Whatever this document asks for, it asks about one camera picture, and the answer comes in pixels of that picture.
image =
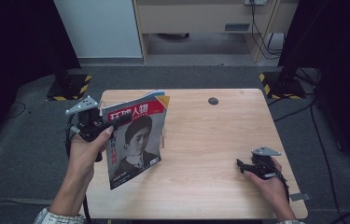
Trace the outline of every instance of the shirt sleeve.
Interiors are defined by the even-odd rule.
[[[44,208],[35,218],[35,224],[82,224],[84,223],[84,216],[78,217],[64,217],[51,213],[48,208]]]

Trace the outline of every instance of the gray carpet floor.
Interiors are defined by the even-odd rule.
[[[86,94],[100,99],[105,90],[114,89],[207,89],[257,88],[262,90],[259,73],[275,67],[242,66],[96,66],[84,67],[92,74]],[[63,146],[68,117],[64,114],[75,101],[48,102],[46,94],[54,76],[42,77],[19,89],[16,103],[0,126],[0,223],[31,223],[52,200],[62,183],[67,158]],[[313,87],[302,82],[306,92]],[[273,119],[279,119],[314,99],[267,99]],[[339,151],[336,140],[322,113],[313,106],[338,205],[344,214],[350,212],[350,152]],[[319,144],[310,109],[275,123],[287,152],[293,172],[304,193],[309,216],[306,223],[331,223],[339,215],[333,200],[328,166]],[[28,199],[14,203],[8,199]],[[130,221],[116,220],[114,223]],[[275,223],[264,220],[263,223]]]

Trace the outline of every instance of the person's right hand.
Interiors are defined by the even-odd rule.
[[[279,171],[282,171],[282,166],[275,158],[273,160],[274,166]],[[274,212],[279,221],[296,219],[291,207],[288,204],[285,187],[278,177],[272,177],[263,180],[255,174],[245,171],[245,175],[251,180],[261,191],[262,196],[273,207]]]

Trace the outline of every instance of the power outlet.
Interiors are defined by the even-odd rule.
[[[245,5],[251,6],[251,3],[254,2],[255,6],[264,6],[267,5],[267,0],[245,0]]]

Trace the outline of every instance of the magazine cover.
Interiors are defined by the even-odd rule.
[[[118,126],[108,141],[106,154],[111,189],[161,161],[161,133],[169,99],[164,91],[153,91],[140,99],[103,108],[104,122],[132,113],[132,120]]]

